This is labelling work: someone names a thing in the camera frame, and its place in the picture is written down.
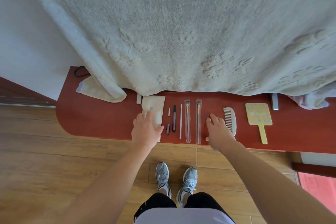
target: right hand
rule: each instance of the right hand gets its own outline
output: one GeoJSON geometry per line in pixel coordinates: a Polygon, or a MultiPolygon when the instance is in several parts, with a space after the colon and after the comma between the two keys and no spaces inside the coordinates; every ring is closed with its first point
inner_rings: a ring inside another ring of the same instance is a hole
{"type": "Polygon", "coordinates": [[[235,137],[225,125],[224,119],[216,117],[214,114],[210,114],[210,117],[211,119],[207,118],[209,136],[206,140],[209,141],[212,149],[220,151],[225,146],[227,140],[235,140],[235,137]]]}

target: pink rug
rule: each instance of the pink rug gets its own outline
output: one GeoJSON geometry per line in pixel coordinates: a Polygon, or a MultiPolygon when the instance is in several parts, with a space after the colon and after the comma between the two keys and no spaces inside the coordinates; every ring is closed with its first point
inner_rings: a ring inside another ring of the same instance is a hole
{"type": "Polygon", "coordinates": [[[336,178],[298,173],[301,187],[336,214],[336,178]]]}

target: white shirt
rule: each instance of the white shirt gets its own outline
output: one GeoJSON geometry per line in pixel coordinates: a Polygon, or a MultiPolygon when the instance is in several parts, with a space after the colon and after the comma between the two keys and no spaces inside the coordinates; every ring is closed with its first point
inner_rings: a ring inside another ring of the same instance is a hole
{"type": "Polygon", "coordinates": [[[205,208],[152,208],[140,214],[134,224],[234,224],[223,212],[205,208]]]}

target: left hand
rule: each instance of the left hand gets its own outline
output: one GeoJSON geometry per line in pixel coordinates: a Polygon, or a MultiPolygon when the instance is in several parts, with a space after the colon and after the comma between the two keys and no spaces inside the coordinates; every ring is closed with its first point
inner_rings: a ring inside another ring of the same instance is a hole
{"type": "Polygon", "coordinates": [[[164,126],[159,126],[154,130],[152,124],[152,112],[149,111],[146,115],[146,120],[139,113],[136,119],[133,120],[134,128],[132,130],[132,144],[136,148],[147,148],[151,150],[163,131],[164,126]]]}

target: gray sneaker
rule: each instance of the gray sneaker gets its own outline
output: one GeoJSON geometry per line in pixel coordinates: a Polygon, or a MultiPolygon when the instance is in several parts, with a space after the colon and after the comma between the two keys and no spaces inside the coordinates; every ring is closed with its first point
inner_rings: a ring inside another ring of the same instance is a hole
{"type": "Polygon", "coordinates": [[[187,169],[183,175],[182,188],[177,193],[176,201],[179,206],[182,206],[182,199],[185,193],[193,194],[193,190],[196,189],[197,183],[197,170],[193,167],[187,169]]]}
{"type": "Polygon", "coordinates": [[[157,191],[165,188],[168,192],[168,197],[171,198],[171,189],[168,184],[169,170],[165,162],[158,163],[156,166],[155,177],[157,181],[157,191]]]}

